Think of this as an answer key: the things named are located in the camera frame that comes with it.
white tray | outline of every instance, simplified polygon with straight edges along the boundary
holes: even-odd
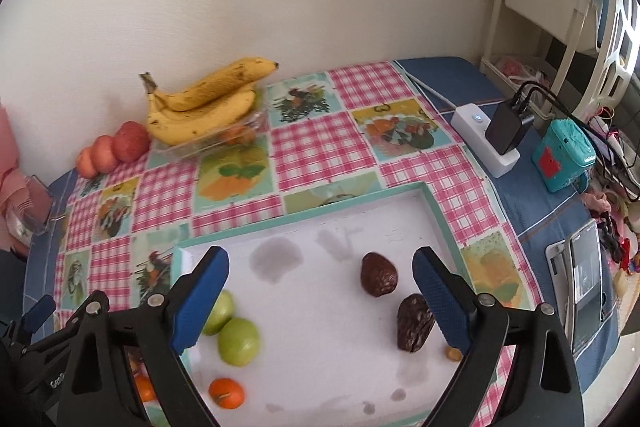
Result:
[[[213,245],[229,254],[225,288],[235,297],[236,316],[253,321],[262,341],[246,367],[222,362],[216,337],[203,335],[186,351],[191,378],[221,425],[400,427],[427,417],[457,364],[444,356],[437,325],[422,349],[400,351],[396,314],[402,299],[419,293],[415,250],[432,247],[452,271],[462,258],[426,185],[192,239],[178,245],[174,266],[189,273]],[[369,251],[398,268],[390,295],[373,298],[360,285]],[[239,409],[210,400],[209,383],[221,377],[244,387]]]

box lid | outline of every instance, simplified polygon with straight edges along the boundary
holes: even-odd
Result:
[[[591,167],[595,163],[596,152],[593,145],[572,120],[554,120],[547,132],[556,136],[558,143],[578,167]]]

phone screen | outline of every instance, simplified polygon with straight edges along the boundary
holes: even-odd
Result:
[[[596,224],[592,223],[575,234],[570,245],[574,258],[575,351],[600,327],[602,264]]]

floor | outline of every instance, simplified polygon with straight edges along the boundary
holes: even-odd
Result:
[[[618,349],[582,396],[585,427],[597,427],[640,365],[640,332],[620,337]]]

banana bunch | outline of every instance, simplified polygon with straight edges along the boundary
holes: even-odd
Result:
[[[240,120],[254,106],[255,83],[276,70],[265,58],[243,58],[184,91],[166,94],[149,73],[140,75],[148,102],[146,128],[167,145],[206,136]]]

